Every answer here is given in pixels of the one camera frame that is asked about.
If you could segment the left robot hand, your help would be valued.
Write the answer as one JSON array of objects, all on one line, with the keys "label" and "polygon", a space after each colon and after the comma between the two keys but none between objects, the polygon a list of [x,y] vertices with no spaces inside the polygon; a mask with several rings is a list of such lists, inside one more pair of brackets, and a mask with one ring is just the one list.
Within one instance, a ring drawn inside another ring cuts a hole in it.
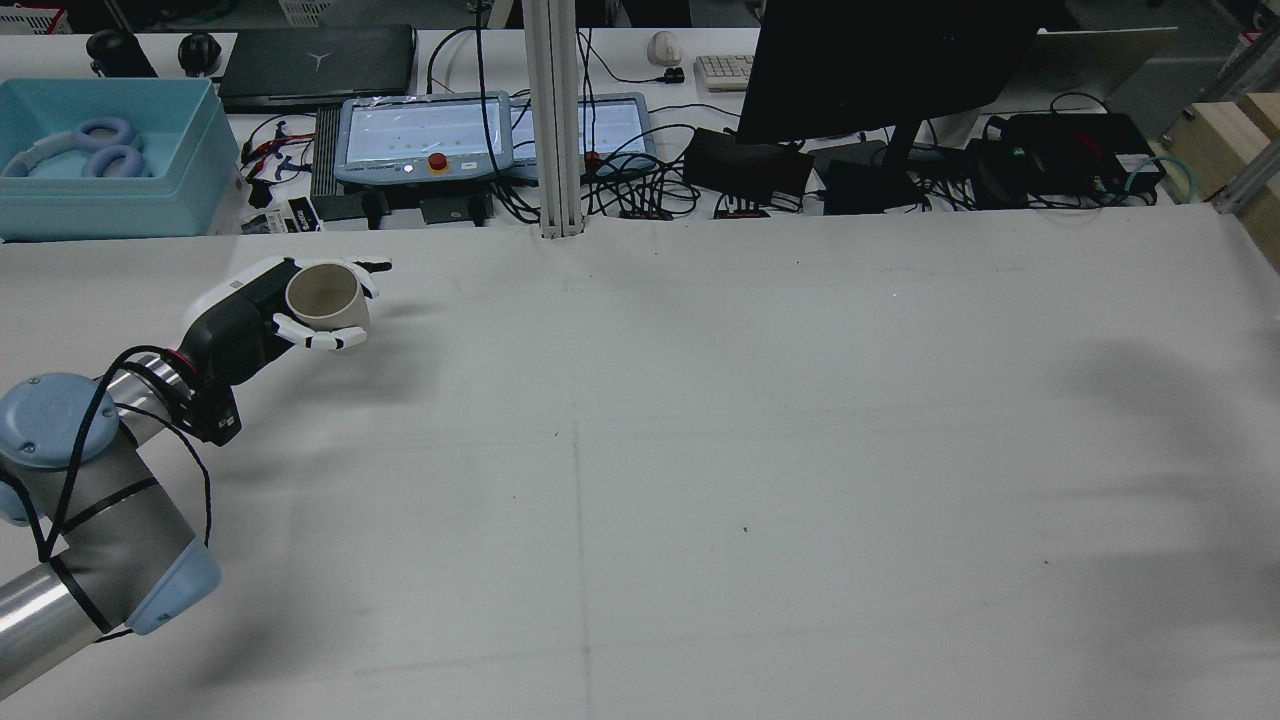
[{"label": "left robot hand", "polygon": [[369,340],[372,278],[389,258],[270,256],[193,301],[178,345],[192,384],[247,382],[293,347],[353,354]]}]

